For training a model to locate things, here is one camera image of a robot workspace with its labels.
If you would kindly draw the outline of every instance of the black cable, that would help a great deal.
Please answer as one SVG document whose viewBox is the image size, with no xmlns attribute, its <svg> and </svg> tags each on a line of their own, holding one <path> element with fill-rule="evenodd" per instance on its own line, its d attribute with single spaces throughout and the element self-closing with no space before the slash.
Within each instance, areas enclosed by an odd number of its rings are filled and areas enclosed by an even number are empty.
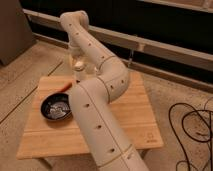
<svg viewBox="0 0 213 171">
<path fill-rule="evenodd" d="M 181 121 L 182 129 L 183 129 L 184 133 L 185 133 L 190 139 L 192 139 L 193 141 L 198 142 L 198 143 L 206 143 L 206 144 L 208 145 L 208 149 L 209 149 L 209 151 L 210 151 L 210 158 L 209 158 L 209 160 L 205 163 L 205 165 L 204 165 L 202 171 L 204 171 L 204 170 L 207 168 L 209 161 L 211 162 L 211 171 L 213 170 L 213 169 L 212 169 L 212 134 L 213 134 L 213 133 L 212 133 L 212 122 L 211 122 L 211 115 L 213 114 L 213 111 L 207 110 L 207 109 L 206 109 L 206 106 L 207 106 L 207 104 L 209 103 L 210 100 L 213 100 L 213 97 L 210 98 L 210 99 L 208 99 L 208 100 L 206 101 L 206 103 L 204 104 L 204 109 L 200 109 L 200 110 L 195 109 L 193 106 L 191 106 L 191 105 L 189 105 L 189 104 L 187 104 L 187 103 L 176 103 L 176 104 L 172 105 L 172 106 L 170 107 L 170 109 L 169 109 L 168 117 L 169 117 L 170 126 L 171 126 L 172 131 L 173 131 L 173 133 L 174 133 L 176 139 L 178 140 L 178 142 L 179 142 L 179 144 L 180 144 L 180 146 L 181 146 L 181 148 L 182 148 L 182 151 L 183 151 L 183 153 L 184 153 L 184 156 L 185 156 L 185 160 L 181 160 L 181 161 L 177 162 L 177 164 L 176 164 L 176 170 L 178 170 L 179 164 L 181 164 L 181 163 L 187 163 L 188 171 L 191 171 L 191 167 L 194 168 L 196 171 L 199 171 L 192 163 L 190 163 L 189 157 L 188 157 L 188 154 L 187 154 L 187 151 L 186 151 L 186 149 L 185 149 L 183 143 L 181 142 L 181 140 L 180 140 L 180 138 L 179 138 L 179 136 L 178 136 L 178 134 L 177 134 L 177 132 L 176 132 L 176 130 L 175 130 L 175 128 L 174 128 L 174 125 L 173 125 L 173 123 L 172 123 L 171 114 L 172 114 L 172 110 L 173 110 L 176 106 L 185 106 L 185 107 L 191 108 L 191 111 L 185 113 L 185 114 L 183 115 L 183 117 L 182 117 L 182 121 Z M 208 113 L 208 114 L 209 114 L 209 123 L 206 122 L 205 118 L 200 114 L 200 112 L 202 112 L 202 113 L 205 112 L 205 113 Z M 199 119 L 201 120 L 201 122 L 203 122 L 204 125 L 208 128 L 209 134 L 203 134 L 203 133 L 196 132 L 197 135 L 200 135 L 200 136 L 203 137 L 203 140 L 200 140 L 200 139 L 198 139 L 198 138 L 193 137 L 193 136 L 186 130 L 186 128 L 185 128 L 185 120 L 186 120 L 186 118 L 188 118 L 188 117 L 190 117 L 190 116 L 198 116 Z"/>
</svg>

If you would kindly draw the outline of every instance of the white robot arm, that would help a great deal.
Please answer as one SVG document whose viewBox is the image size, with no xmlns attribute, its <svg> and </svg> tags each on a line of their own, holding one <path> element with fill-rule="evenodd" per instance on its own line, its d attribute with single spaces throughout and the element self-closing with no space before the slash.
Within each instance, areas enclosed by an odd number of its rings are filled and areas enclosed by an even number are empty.
<svg viewBox="0 0 213 171">
<path fill-rule="evenodd" d="M 64 13 L 60 20 L 68 33 L 72 55 L 79 56 L 83 51 L 101 73 L 74 85 L 69 92 L 73 116 L 99 170 L 148 171 L 108 107 L 128 88 L 127 68 L 87 32 L 89 20 L 84 11 Z"/>
</svg>

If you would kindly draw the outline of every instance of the speckled floor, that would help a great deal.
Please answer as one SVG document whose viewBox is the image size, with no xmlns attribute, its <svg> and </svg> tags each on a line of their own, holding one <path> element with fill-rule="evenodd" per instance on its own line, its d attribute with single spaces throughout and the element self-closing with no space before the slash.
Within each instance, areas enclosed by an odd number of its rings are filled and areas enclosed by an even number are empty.
<svg viewBox="0 0 213 171">
<path fill-rule="evenodd" d="M 60 56 L 63 61 L 63 63 L 58 66 L 51 75 L 72 74 L 67 58 L 68 52 L 66 50 L 43 42 L 41 42 L 41 44 L 43 44 L 43 48 L 45 48 L 45 46 L 51 47 L 52 51 L 48 53 L 54 53 L 54 55 L 57 54 L 57 56 Z M 142 73 L 142 78 L 165 143 L 164 147 L 149 151 L 145 157 L 145 162 L 151 171 L 175 170 L 176 162 L 184 158 L 181 148 L 169 126 L 169 107 L 177 102 L 187 102 L 196 108 L 201 108 L 205 101 L 213 95 L 144 73 Z M 16 91 L 18 91 L 19 87 L 16 87 L 16 80 L 13 81 L 13 84 Z M 24 100 L 0 124 L 0 171 L 46 170 L 34 159 L 16 159 L 16 152 L 27 119 L 27 113 L 30 110 L 34 92 L 35 91 L 30 94 L 28 93 L 27 95 L 25 94 L 24 96 L 27 97 L 23 98 Z M 14 98 L 13 92 L 9 94 L 9 97 Z M 174 112 L 174 115 L 179 116 L 180 113 L 184 112 L 184 110 L 185 109 L 178 109 Z M 177 128 L 180 128 L 180 124 L 178 122 L 175 122 L 175 125 Z M 187 139 L 184 139 L 184 143 L 186 143 L 186 146 L 190 148 L 193 163 L 196 164 L 198 168 L 202 168 L 208 159 L 208 148 L 206 146 L 200 146 L 199 144 L 193 144 Z M 58 158 L 51 157 L 48 158 L 48 161 L 53 165 L 54 171 L 96 170 L 96 166 L 91 155 L 66 156 Z"/>
</svg>

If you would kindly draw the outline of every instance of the tabletop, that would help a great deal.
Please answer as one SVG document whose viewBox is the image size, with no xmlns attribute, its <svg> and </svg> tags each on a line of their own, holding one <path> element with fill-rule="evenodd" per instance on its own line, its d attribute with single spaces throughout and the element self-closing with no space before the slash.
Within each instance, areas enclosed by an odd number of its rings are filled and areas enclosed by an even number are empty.
<svg viewBox="0 0 213 171">
<path fill-rule="evenodd" d="M 128 90 L 109 107 L 124 132 L 137 149 L 163 146 L 141 74 L 131 72 Z M 40 112 L 42 101 L 69 82 L 71 76 L 49 76 L 40 79 L 32 108 L 17 152 L 18 159 L 43 158 L 89 153 L 87 144 L 74 118 L 51 122 Z"/>
</svg>

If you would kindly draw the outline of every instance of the wire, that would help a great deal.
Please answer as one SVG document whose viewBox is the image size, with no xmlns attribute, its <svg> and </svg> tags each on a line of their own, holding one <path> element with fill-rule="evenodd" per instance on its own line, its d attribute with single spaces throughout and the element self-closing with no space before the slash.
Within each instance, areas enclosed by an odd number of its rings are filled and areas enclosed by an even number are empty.
<svg viewBox="0 0 213 171">
<path fill-rule="evenodd" d="M 187 168 L 188 168 L 188 171 L 191 171 L 191 169 L 195 169 L 196 171 L 199 171 L 199 169 L 190 162 L 189 160 L 189 157 L 188 157 L 188 154 L 187 154 L 187 151 L 186 151 L 186 148 L 184 147 L 183 143 L 181 142 L 175 128 L 174 128 L 174 125 L 173 125 L 173 122 L 172 122 L 172 111 L 174 108 L 176 108 L 177 106 L 184 106 L 184 107 L 187 107 L 187 108 L 190 108 L 190 111 L 187 112 L 187 113 L 184 113 L 184 115 L 182 116 L 181 118 L 181 126 L 182 126 L 182 129 L 184 131 L 184 133 L 193 141 L 195 142 L 198 142 L 198 143 L 206 143 L 207 146 L 208 146 L 208 149 L 209 149 L 209 152 L 210 152 L 210 158 L 208 159 L 208 161 L 205 163 L 204 167 L 202 168 L 202 171 L 204 171 L 209 162 L 210 162 L 210 165 L 211 165 L 211 171 L 213 171 L 213 168 L 212 168 L 212 122 L 211 122 L 211 115 L 213 114 L 213 111 L 211 110 L 207 110 L 206 109 L 206 106 L 207 104 L 213 100 L 213 97 L 211 97 L 210 99 L 208 99 L 205 104 L 204 104 L 204 109 L 195 109 L 192 105 L 188 104 L 188 103 L 176 103 L 174 105 L 172 105 L 170 108 L 169 108 L 169 111 L 168 111 L 168 118 L 169 118 L 169 123 L 170 123 L 170 126 L 172 128 L 172 131 L 178 141 L 178 143 L 180 144 L 181 146 L 181 149 L 184 153 L 184 156 L 185 156 L 185 160 L 180 160 L 176 163 L 176 171 L 178 170 L 178 166 L 181 164 L 181 163 L 186 163 L 187 164 Z M 202 113 L 207 113 L 208 116 L 209 116 L 209 123 L 206 121 L 206 118 L 203 117 L 201 115 L 201 112 Z M 202 122 L 205 127 L 207 128 L 208 130 L 208 134 L 203 134 L 203 133 L 200 133 L 200 132 L 196 132 L 196 135 L 197 136 L 201 136 L 202 139 L 199 139 L 193 135 L 191 135 L 187 129 L 186 129 L 186 119 L 187 118 L 191 118 L 192 116 L 197 116 L 199 119 L 200 119 L 200 122 Z"/>
</svg>

